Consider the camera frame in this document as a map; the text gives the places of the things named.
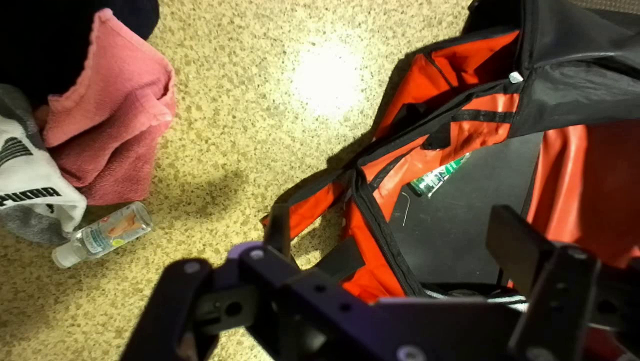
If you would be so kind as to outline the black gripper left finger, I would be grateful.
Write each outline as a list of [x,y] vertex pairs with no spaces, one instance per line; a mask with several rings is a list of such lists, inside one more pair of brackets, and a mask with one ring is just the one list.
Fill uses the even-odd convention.
[[238,263],[170,263],[158,278],[121,361],[206,361],[225,329],[222,300],[242,288]]

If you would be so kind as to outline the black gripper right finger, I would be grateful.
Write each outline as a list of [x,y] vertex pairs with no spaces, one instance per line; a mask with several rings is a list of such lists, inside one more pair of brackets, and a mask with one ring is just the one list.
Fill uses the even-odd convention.
[[490,211],[486,247],[528,300],[508,355],[515,361],[581,361],[600,262],[581,247],[548,241],[507,204]]

